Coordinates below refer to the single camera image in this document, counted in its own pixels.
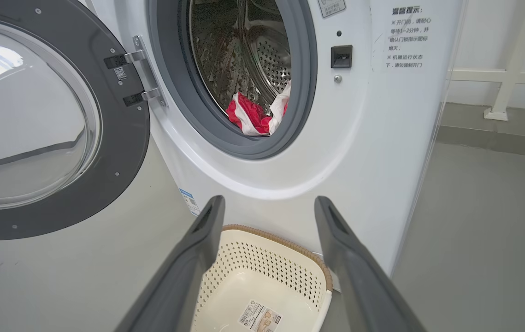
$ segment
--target laundry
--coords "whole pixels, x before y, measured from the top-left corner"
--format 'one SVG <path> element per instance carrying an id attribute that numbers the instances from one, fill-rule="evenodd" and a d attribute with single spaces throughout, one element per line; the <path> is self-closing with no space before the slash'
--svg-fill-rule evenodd
<path id="1" fill-rule="evenodd" d="M 271 104 L 272 116 L 264 114 L 264 108 L 253 103 L 241 93 L 233 95 L 226 113 L 229 120 L 238 126 L 244 135 L 267 136 L 272 135 L 283 120 L 289 105 L 291 81 L 287 82 L 285 89 Z"/>

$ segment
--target product sticker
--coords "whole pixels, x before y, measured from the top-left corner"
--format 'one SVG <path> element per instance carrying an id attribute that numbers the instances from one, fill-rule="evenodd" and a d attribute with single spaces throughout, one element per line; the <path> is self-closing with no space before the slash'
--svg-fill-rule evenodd
<path id="1" fill-rule="evenodd" d="M 123 67 L 115 68 L 114 70 L 115 74 L 117 74 L 117 78 L 119 78 L 119 81 L 127 78 L 127 74 L 125 74 Z"/>
<path id="2" fill-rule="evenodd" d="M 201 213 L 201 210 L 199 210 L 199 207 L 197 206 L 197 202 L 195 202 L 195 198 L 190 193 L 187 193 L 186 191 L 179 189 L 180 193 L 184 197 L 184 201 L 187 203 L 187 206 L 189 207 L 189 210 L 192 214 L 195 216 L 199 216 L 199 213 Z"/>
<path id="3" fill-rule="evenodd" d="M 238 322 L 248 330 L 255 332 L 275 332 L 283 316 L 273 309 L 250 300 Z"/>
<path id="4" fill-rule="evenodd" d="M 328 17 L 346 9 L 344 0 L 318 0 L 318 3 L 322 11 L 322 17 Z"/>
<path id="5" fill-rule="evenodd" d="M 419 70 L 427 65 L 433 19 L 423 6 L 391 8 L 385 31 L 385 68 Z"/>

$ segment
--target basket rim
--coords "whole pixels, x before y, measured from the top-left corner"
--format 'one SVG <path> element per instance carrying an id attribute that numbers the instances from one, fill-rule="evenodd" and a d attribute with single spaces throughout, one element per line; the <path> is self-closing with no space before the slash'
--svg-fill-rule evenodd
<path id="1" fill-rule="evenodd" d="M 256 229 L 254 227 L 249 227 L 247 225 L 237 225 L 237 224 L 224 225 L 224 228 L 222 228 L 222 231 L 245 231 L 246 233 L 264 237 L 265 239 L 277 242 L 278 244 L 282 244 L 283 246 L 286 246 L 287 248 L 295 250 L 301 255 L 306 256 L 307 258 L 311 259 L 314 263 L 316 263 L 322 269 L 322 272 L 324 273 L 324 278 L 326 279 L 326 290 L 333 292 L 332 274 L 330 273 L 330 269 L 328 269 L 323 259 L 321 259 L 318 255 L 314 254 L 313 252 L 307 250 L 306 248 L 299 246 L 297 244 L 294 244 L 293 242 L 286 240 L 280 236 L 274 235 L 267 231 L 261 231 L 260 229 Z"/>

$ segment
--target laundry basket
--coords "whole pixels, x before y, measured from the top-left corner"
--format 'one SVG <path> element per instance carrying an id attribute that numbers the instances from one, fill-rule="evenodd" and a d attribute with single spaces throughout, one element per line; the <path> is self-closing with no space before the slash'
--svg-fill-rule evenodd
<path id="1" fill-rule="evenodd" d="M 332 276 L 319 256 L 266 231 L 226 225 L 192 332 L 317 332 L 331 299 Z"/>

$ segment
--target qr code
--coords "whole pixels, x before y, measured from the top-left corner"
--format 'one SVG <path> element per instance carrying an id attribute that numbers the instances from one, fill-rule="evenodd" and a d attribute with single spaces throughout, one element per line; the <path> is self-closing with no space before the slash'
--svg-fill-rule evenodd
<path id="1" fill-rule="evenodd" d="M 115 74 L 117 74 L 117 78 L 119 78 L 119 81 L 127 78 L 127 75 L 125 75 L 125 70 L 123 69 L 123 67 L 115 68 Z"/>

